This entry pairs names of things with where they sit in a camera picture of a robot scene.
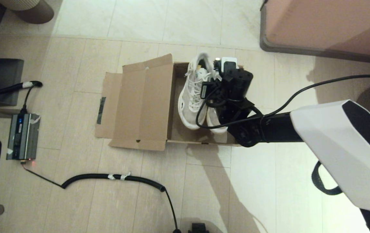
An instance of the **cardboard box flap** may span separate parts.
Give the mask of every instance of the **cardboard box flap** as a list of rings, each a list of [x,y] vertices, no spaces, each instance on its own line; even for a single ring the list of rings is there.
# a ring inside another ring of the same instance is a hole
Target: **cardboard box flap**
[[[171,54],[123,66],[110,146],[165,149],[172,73]]]
[[[106,73],[94,133],[96,137],[107,139],[113,137],[121,83],[122,74]]]

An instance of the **tiled floor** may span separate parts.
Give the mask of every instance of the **tiled floor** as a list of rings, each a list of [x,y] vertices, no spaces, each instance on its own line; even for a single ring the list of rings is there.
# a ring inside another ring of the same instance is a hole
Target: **tiled floor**
[[[192,222],[204,222],[214,233],[368,232],[344,194],[325,196],[313,186],[317,158],[303,143],[248,149],[173,143],[152,152],[109,147],[108,139],[94,137],[94,126],[105,72],[167,53],[176,61],[202,50],[236,56],[255,76],[247,97],[264,112],[308,84],[370,73],[370,64],[260,51],[259,0],[48,2],[58,12],[52,22],[27,25],[7,12],[0,28],[0,58],[24,59],[22,80],[44,83],[28,102],[42,115],[34,171],[58,183],[81,173],[128,171],[159,181],[169,190],[182,232]],[[368,87],[370,81],[319,87],[298,96],[287,111],[357,99]],[[3,145],[8,130],[9,119],[0,118]],[[173,230],[165,195],[145,184],[86,180],[62,190],[4,159],[0,204],[0,232]]]

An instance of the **sneaker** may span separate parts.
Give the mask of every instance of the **sneaker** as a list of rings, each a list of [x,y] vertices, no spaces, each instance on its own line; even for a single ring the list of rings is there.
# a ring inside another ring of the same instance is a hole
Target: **sneaker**
[[[214,74],[213,64],[205,52],[196,56],[188,65],[185,85],[178,99],[178,112],[183,124],[191,130],[200,128],[196,123],[196,118],[203,102],[200,96],[201,87],[203,82],[210,80],[212,74]],[[199,124],[204,123],[206,115],[207,106],[205,105],[198,118]]]
[[[216,114],[215,108],[208,108],[207,110],[207,125],[208,126],[217,126],[220,122],[218,120],[218,115]],[[210,129],[213,134],[224,134],[227,131],[228,127],[221,128],[212,128]]]

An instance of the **open shoebox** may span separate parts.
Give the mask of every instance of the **open shoebox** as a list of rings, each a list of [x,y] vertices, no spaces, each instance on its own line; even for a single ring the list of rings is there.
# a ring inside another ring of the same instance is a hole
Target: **open shoebox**
[[[228,132],[186,128],[178,113],[178,97],[187,62],[172,55],[123,66],[123,74],[106,73],[96,124],[96,137],[112,139],[109,146],[144,150],[165,149],[166,142],[237,144]]]

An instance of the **white tape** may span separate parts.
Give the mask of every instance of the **white tape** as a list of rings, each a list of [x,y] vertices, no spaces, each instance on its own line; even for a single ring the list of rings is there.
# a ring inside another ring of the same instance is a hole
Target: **white tape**
[[[37,123],[39,120],[40,120],[41,116],[38,116],[37,119],[33,120],[33,119],[30,119],[30,124],[35,124]]]
[[[128,174],[126,174],[126,175],[121,175],[120,176],[120,180],[125,180],[126,179],[126,177],[128,177],[128,176],[130,176],[130,174],[132,174],[131,172],[129,172]]]
[[[23,88],[28,88],[28,87],[32,87],[33,86],[33,83],[32,82],[25,82],[23,83]]]

